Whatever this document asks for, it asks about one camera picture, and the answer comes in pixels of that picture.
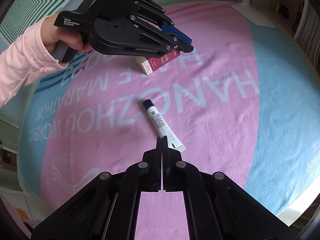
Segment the pink sleeve left forearm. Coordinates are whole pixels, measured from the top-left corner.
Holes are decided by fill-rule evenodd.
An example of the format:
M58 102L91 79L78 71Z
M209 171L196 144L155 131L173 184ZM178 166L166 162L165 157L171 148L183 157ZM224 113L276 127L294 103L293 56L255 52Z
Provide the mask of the pink sleeve left forearm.
M22 86L66 69L68 63L59 62L45 48L41 26L47 17L28 27L1 53L1 106L12 99Z

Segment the left hand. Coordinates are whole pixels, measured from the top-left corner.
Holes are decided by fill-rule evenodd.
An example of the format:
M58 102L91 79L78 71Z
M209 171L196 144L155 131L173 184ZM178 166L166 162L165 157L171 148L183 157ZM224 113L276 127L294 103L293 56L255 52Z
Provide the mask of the left hand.
M54 25L57 14L45 18L41 24L41 40L49 54L53 54L59 41L65 42L72 49L79 53L87 54L92 47L87 43L84 44L80 33L73 29L57 27Z

